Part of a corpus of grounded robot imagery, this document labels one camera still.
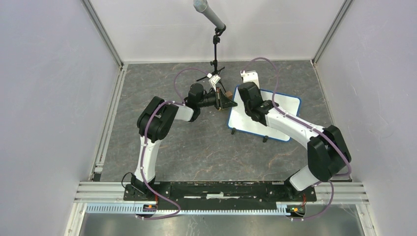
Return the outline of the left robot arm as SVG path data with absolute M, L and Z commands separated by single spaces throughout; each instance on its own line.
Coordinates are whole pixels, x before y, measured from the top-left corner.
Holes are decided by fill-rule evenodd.
M 161 142 L 166 138 L 175 120 L 194 122 L 201 108 L 213 106 L 217 110 L 236 107 L 221 88 L 208 91 L 199 83 L 192 84 L 184 103 L 166 101 L 155 96 L 137 120 L 140 135 L 140 157 L 131 177 L 131 188 L 142 200 L 154 196 L 155 164 Z

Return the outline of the blue framed whiteboard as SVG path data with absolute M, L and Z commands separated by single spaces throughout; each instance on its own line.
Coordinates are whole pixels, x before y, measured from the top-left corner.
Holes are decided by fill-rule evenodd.
M 270 90 L 261 89 L 260 94 L 263 101 L 271 100 L 278 104 L 278 107 L 287 113 L 298 116 L 301 99 L 296 96 L 291 96 L 283 93 L 273 93 Z M 237 131 L 257 135 L 260 137 L 269 136 L 269 139 L 278 140 L 282 142 L 288 142 L 291 136 L 282 132 L 277 126 L 269 127 L 267 111 L 263 110 L 260 113 L 260 119 L 254 120 L 252 116 L 246 113 L 245 103 L 242 101 L 239 94 L 238 87 L 235 89 L 235 95 L 233 97 L 238 105 L 232 107 L 229 113 L 229 119 L 227 126 L 230 129 L 235 128 Z

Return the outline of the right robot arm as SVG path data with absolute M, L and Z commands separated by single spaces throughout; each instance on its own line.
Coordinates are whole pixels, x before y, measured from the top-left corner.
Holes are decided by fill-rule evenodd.
M 283 132 L 307 150 L 307 165 L 285 180 L 287 199 L 296 201 L 307 187 L 351 173 L 352 158 L 338 127 L 315 125 L 288 113 L 272 99 L 264 100 L 254 82 L 239 85 L 238 92 L 247 116 L 267 128 Z M 343 168 L 347 168 L 346 173 L 341 172 Z

